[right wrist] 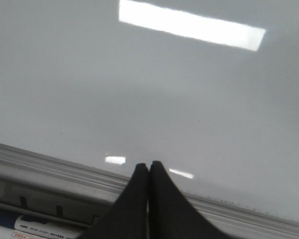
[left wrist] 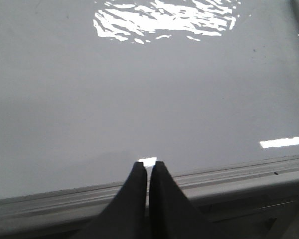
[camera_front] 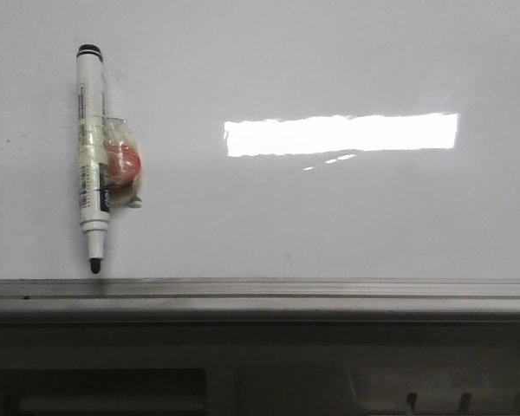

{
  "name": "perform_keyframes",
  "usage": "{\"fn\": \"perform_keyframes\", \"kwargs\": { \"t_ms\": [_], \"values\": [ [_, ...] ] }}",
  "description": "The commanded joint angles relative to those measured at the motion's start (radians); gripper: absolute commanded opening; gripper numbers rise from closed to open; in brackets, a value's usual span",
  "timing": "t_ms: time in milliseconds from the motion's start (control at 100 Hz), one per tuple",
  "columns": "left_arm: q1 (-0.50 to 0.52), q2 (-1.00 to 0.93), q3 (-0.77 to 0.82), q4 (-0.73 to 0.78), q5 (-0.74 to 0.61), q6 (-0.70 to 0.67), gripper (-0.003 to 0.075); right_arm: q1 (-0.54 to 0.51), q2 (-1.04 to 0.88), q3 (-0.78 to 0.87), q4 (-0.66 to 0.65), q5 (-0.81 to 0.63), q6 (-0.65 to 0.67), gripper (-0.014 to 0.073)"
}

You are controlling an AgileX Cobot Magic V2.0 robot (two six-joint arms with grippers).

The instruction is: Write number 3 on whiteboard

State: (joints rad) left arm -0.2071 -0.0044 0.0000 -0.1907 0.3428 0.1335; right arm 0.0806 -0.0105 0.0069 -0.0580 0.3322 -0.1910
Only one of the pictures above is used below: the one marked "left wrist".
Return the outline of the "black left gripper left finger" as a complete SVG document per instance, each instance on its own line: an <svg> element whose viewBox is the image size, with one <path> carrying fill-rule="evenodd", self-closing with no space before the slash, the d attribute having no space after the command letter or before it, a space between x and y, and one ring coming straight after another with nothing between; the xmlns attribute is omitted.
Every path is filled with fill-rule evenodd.
<svg viewBox="0 0 299 239"><path fill-rule="evenodd" d="M143 234L147 172L135 162L123 186L106 208L72 239L140 239Z"/></svg>

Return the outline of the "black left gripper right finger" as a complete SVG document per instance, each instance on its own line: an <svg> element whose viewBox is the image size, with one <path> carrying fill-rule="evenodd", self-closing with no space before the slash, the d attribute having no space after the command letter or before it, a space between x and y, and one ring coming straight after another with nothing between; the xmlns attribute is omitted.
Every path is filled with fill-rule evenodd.
<svg viewBox="0 0 299 239"><path fill-rule="evenodd" d="M162 161L151 173L149 215L155 239L229 238L193 206Z"/></svg>

